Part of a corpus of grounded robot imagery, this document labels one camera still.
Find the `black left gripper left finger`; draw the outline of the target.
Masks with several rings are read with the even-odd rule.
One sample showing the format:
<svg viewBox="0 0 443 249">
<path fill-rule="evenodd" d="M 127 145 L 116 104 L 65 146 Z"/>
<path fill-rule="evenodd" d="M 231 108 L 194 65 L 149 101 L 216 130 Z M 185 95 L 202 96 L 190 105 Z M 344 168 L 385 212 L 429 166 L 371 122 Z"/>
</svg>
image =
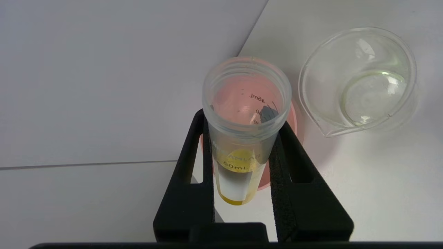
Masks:
<svg viewBox="0 0 443 249">
<path fill-rule="evenodd" d="M 204 179 L 191 183 L 200 138 Z M 208 122 L 198 110 L 190 124 L 179 159 L 153 221 L 157 242 L 188 242 L 192 228 L 215 222 L 214 177 Z"/>
</svg>

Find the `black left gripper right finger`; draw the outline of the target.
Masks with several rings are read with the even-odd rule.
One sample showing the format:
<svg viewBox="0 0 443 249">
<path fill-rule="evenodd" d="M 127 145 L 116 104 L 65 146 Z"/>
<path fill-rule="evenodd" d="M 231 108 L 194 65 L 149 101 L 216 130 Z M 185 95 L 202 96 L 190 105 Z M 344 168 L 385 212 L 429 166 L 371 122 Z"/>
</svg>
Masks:
<svg viewBox="0 0 443 249">
<path fill-rule="evenodd" d="M 349 241 L 354 223 L 286 122 L 269 157 L 279 242 Z"/>
</svg>

